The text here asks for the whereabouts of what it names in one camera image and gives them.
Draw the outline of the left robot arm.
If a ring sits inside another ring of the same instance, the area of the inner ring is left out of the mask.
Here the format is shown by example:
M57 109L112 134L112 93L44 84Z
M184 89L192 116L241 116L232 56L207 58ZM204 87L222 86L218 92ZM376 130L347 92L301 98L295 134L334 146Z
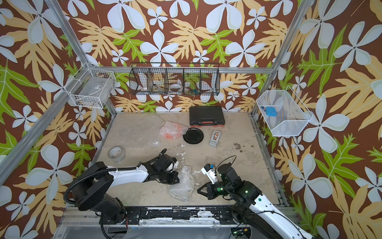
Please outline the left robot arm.
M111 167L97 162L77 177L65 191L65 203L77 206L80 211L101 213L104 220L120 224L127 218L127 210L118 198L107 194L109 188L128 184L156 181L174 185L180 182L175 167L178 161L168 156L166 150L155 158L133 167Z

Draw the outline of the orange plastic plate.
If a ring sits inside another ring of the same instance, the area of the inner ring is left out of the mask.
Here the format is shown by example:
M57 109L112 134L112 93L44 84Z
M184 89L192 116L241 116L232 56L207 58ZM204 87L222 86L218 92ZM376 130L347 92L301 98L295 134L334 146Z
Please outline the orange plastic plate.
M166 139L177 139L183 135L183 128L180 126L166 126L161 128L161 135Z

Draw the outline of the clear bubble wrap sheet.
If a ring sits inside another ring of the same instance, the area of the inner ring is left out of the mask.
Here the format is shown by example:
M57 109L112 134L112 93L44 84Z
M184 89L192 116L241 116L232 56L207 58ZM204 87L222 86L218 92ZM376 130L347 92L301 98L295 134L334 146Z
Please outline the clear bubble wrap sheet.
M177 139L182 137L188 127L178 122L166 121L160 129L160 135L167 139Z

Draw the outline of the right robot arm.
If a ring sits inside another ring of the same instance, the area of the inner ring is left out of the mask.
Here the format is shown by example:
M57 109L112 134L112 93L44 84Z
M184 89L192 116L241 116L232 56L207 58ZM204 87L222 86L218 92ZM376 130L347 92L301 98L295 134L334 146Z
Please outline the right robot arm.
M197 190L209 200L229 196L235 201L232 206L233 219L256 228L270 239L313 239L310 233L285 216L263 192L249 181L241 180L231 163L214 170L206 164L201 172L210 182Z

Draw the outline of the black dinner plate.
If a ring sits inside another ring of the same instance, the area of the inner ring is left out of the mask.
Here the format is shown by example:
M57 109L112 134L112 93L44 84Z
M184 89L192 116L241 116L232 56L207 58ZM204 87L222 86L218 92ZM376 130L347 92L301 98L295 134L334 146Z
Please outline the black dinner plate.
M204 133L195 127L190 127L183 135L183 139L188 144L199 144L204 139Z

